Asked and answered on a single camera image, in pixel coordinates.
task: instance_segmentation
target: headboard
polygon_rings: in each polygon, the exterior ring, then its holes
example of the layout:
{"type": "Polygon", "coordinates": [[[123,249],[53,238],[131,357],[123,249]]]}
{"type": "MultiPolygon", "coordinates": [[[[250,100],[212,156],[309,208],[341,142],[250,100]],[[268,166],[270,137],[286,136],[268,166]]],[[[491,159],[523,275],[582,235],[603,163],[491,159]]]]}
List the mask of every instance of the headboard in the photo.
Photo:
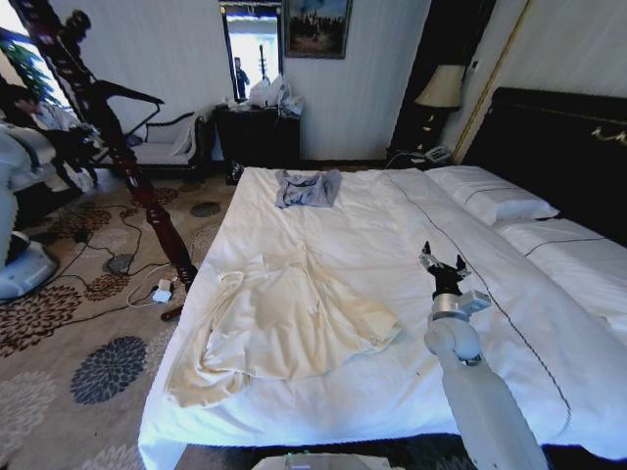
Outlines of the headboard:
{"type": "Polygon", "coordinates": [[[462,164],[627,246],[627,98],[499,88],[462,164]]]}

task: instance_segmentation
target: window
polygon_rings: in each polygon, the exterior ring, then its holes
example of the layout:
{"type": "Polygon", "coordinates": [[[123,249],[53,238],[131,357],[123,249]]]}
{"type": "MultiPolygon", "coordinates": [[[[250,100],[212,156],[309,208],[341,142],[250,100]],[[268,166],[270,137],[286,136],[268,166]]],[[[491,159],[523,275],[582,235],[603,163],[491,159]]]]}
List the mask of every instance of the window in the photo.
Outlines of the window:
{"type": "Polygon", "coordinates": [[[0,49],[31,92],[39,99],[73,113],[61,86],[32,44],[9,0],[0,0],[0,49]]]}
{"type": "Polygon", "coordinates": [[[233,95],[244,101],[262,79],[282,73],[281,3],[220,1],[233,95]]]}

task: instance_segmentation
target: framed picture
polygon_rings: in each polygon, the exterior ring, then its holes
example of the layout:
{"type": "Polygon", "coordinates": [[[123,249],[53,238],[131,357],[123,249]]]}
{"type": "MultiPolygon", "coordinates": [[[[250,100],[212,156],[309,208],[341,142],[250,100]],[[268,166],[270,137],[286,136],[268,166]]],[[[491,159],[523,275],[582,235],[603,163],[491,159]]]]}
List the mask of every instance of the framed picture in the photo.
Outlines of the framed picture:
{"type": "Polygon", "coordinates": [[[285,55],[344,59],[352,0],[285,0],[285,55]]]}

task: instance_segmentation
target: carpet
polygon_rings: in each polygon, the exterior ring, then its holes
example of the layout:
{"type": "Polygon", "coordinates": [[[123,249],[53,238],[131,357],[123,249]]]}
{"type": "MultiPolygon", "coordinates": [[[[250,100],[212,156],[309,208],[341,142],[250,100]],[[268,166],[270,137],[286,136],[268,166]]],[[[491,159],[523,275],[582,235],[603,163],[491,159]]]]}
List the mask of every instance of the carpet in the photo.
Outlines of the carpet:
{"type": "MultiPolygon", "coordinates": [[[[174,283],[167,305],[126,306],[140,284],[132,300],[149,303],[141,299],[175,272],[151,273],[167,260],[143,210],[121,180],[100,177],[98,188],[25,230],[59,260],[54,281],[0,305],[0,466],[10,470],[143,468],[141,413],[176,326],[160,314],[182,305],[185,291],[174,283]]],[[[155,182],[196,265],[234,192],[223,181],[155,182]]],[[[407,469],[474,468],[450,435],[307,448],[189,446],[177,468],[248,470],[266,456],[304,450],[385,456],[407,469]]]]}

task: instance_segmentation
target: carved wooden post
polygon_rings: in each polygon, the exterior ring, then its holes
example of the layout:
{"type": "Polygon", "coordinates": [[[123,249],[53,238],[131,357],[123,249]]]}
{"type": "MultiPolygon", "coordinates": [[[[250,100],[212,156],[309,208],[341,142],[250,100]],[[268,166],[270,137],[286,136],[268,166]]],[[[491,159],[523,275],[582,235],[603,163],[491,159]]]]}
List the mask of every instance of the carved wooden post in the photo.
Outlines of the carved wooden post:
{"type": "Polygon", "coordinates": [[[107,104],[107,91],[102,83],[94,80],[80,58],[78,42],[91,27],[89,18],[75,10],[63,25],[48,0],[10,1],[41,54],[70,84],[83,118],[100,131],[116,167],[126,175],[128,189],[146,209],[146,219],[155,229],[162,249],[176,267],[181,282],[189,289],[197,271],[185,244],[172,225],[169,213],[157,201],[152,183],[137,167],[135,156],[125,143],[120,122],[107,104]]]}

